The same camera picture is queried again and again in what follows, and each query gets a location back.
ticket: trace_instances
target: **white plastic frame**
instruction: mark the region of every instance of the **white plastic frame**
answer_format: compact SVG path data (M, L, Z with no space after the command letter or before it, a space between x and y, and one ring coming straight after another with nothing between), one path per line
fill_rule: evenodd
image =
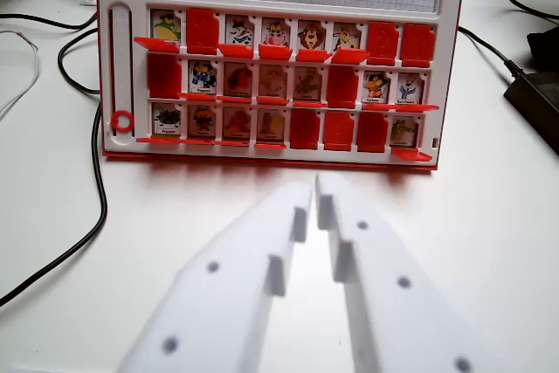
M229 156L229 157L245 157L245 158L263 158L263 159L280 159L295 161L311 161L311 162L342 162L342 163L363 163L372 165L407 165L414 167L426 167L430 169L436 168L438 162L438 148L440 146L440 137L442 132L446 95L450 80L452 67L452 55L454 41L456 38L456 28L459 16L460 0L437 0L437 8L433 13L424 12L407 12L398 10L368 10L353 7L333 7L327 5L306 5L297 3L280 3L253 0L99 0L99 28L100 28L100 73L101 86L103 91L103 144L107 154L167 154L167 155L205 155L205 156ZM149 14L151 9L170 9L183 10L182 29L184 30L185 14L188 8L211 9L219 13L220 19L220 42L224 41L224 16L225 14L246 15L255 24L254 48L255 56L251 61L254 64L253 83L258 82L258 69L260 64L280 64L283 66L319 66L324 68L323 73L323 90L322 98L326 92L326 82L328 80L328 68L330 60L325 63L303 63L296 62L296 46L297 43L297 20L309 19L328 22L323 24L326 28L326 49L331 51L331 40L334 22L349 22L363 24L361 47L365 46L367 39L368 23L370 21L389 21L407 24L429 24L436 33L436 44L434 59L428 69L402 67L400 60L396 65L388 66L368 66L361 64L353 66L359 74L360 82L362 81L362 73L365 70L392 71L395 75L401 73L427 73L427 81L425 84L425 99L428 103L439 106L438 110L432 110L421 114L422 123L420 125L420 136L418 137L418 149L427 155L432 156L429 162L410 162L391 154L390 148L390 128L387 138L387 147L384 153L367 153L358 152L357 146L352 145L351 151L331 151L325 150L322 141L322 129L319 137L319 147L317 150L309 149L290 149L289 147L289 121L286 121L285 142L286 149L256 149L253 147L254 140L251 139L251 146L246 148L237 148L231 146L201 146L190 144L160 144L160 143L143 143L137 142L136 139L149 137L151 134L149 115L149 92L147 88L147 68L146 55L147 51L130 38L130 30L132 37L149 37ZM113 35L109 28L109 11L113 10ZM115 20L114 11L117 10L119 20ZM291 25L291 46L293 55L289 62L274 62L272 60L261 60L258 55L258 43L261 35L262 17L284 18L287 24ZM114 72L111 68L111 48L119 46L121 51L115 52L117 59L114 60ZM237 58L226 58L220 52L217 56L204 56L188 54L186 46L181 46L179 57L186 63L188 59L209 59L223 63L224 61L242 62L244 60ZM288 96L289 81L293 80L293 76L288 74ZM132 95L128 98L126 86L130 84ZM258 91L258 83L253 87L253 91ZM355 110L346 110L355 114L355 119L359 118L362 111L360 102L361 92L357 95ZM253 100L251 105L235 104L236 107L258 107ZM115 133L111 126L111 116L114 111L114 104L117 109L125 109L135 116L134 132L123 134ZM329 108L321 108L322 123L323 115ZM394 111L383 113L389 116L396 114ZM355 121L354 138L357 131L357 121Z

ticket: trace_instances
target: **screw hole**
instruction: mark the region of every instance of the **screw hole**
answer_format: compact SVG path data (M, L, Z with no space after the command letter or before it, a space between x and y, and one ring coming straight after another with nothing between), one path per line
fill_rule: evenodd
M210 262L210 264L208 264L208 271L210 273L214 273L218 269L219 269L219 264L216 261Z
M175 350L178 348L178 340L175 336L170 336L165 341L163 341L162 349L163 353L171 354L174 353Z
M410 288L411 287L411 281L407 277L400 277L398 279L398 285L401 288Z
M468 362L465 358L459 358L456 360L456 369L458 371L472 371L472 366L470 366L470 362Z

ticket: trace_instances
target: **red plastic clip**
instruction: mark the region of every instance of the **red plastic clip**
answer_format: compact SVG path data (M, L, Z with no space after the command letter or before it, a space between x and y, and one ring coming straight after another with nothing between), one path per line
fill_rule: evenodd
M294 100L294 107L305 107L305 108L325 108L326 104L322 102L312 102L311 100Z
M216 141L210 139L186 139L186 140L182 140L181 143L199 145L199 146L212 146L216 144Z
M218 95L217 98L223 102L235 102L238 104L250 104L252 102L251 98L245 98L244 96L223 96Z
M367 50L355 50L353 48L340 48L334 53L332 63L342 63L344 65L359 65L369 58Z
M216 95L208 95L207 93L179 93L178 96L187 100L216 100Z
M430 104L410 104L410 105L396 105L395 109L402 113L423 113L424 111L432 111L438 109L438 105Z
M247 148L251 145L250 142L241 142L239 140L223 140L221 142L216 142L216 144L221 146L234 146L237 148Z
M178 144L181 142L181 139L176 137L157 137L152 135L151 137L142 137L140 139L136 139L139 143L167 143L167 144Z
M127 126L121 126L121 124L119 123L119 119L121 117L128 118ZM132 128L134 128L134 116L130 111L127 111L126 109L119 109L118 111L114 111L113 117L111 118L111 125L119 133L130 133L132 131Z
M254 57L254 50L246 45L218 44L217 47L225 57L242 57L246 59Z
M289 60L293 50L284 45L261 44L259 46L259 56L261 59L269 60Z
M391 153L392 155L398 156L399 158L410 162L429 162L433 159L432 156L420 152L418 149L392 148Z
M276 98L273 96L258 96L256 101L261 105L287 105L286 98Z
M297 61L312 61L314 63L323 63L332 54L324 50L299 50L297 52Z
M396 109L396 105L389 104L363 104L363 109L366 111L390 111Z
M255 143L254 147L257 149L285 149L286 145L284 143Z
M159 38L146 38L146 37L135 37L134 41L147 48L151 52L174 52L177 53L181 51L181 48L171 42Z

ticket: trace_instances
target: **red base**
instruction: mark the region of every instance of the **red base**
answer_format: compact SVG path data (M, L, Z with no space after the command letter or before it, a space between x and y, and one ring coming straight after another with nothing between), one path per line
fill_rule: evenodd
M162 153L119 153L109 152L103 149L103 155L109 158L137 159L137 160L171 160L192 161L207 164L223 163L239 166L282 166L291 168L320 168L320 169L382 169L389 172L418 172L428 174L437 170L437 165L413 166L413 165L377 165L373 163L344 163L344 162L322 162L322 161L289 161L287 159L256 159L251 157L227 157L227 156L188 156L188 155L165 155Z

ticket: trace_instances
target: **cartoon character picture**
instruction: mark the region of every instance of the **cartoon character picture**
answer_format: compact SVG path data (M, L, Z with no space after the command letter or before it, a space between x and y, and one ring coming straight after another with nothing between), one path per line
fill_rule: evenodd
M260 109L257 141L283 142L285 119L278 109Z
M225 63L224 90L229 96L252 95L252 72L244 63Z
M362 102L385 104L388 100L390 80L382 72L363 75Z
M179 137L181 135L181 111L173 104L152 105L154 126L153 134Z
M248 17L227 15L225 19L225 43L252 47L254 24Z
M413 117L396 117L390 131L390 146L413 148L417 132L418 125Z
M190 78L189 92L215 93L216 69L207 60L191 60L189 62Z
M324 50L324 29L318 21L299 21L299 48Z
M262 44L289 46L290 28L283 19L262 19Z
M216 115L207 105L191 105L189 137L216 137Z
M334 24L334 51L340 48L359 48L361 33L355 24Z
M416 73L398 75L397 104L418 104L421 101L424 82Z
M315 67L296 67L293 98L296 100L319 100L322 76Z
M224 139L249 140L251 116L243 108L224 108Z
M260 66L259 95L286 97L287 75L281 66Z
M181 20L172 10L152 10L151 20L153 25L152 37L167 39L181 44Z

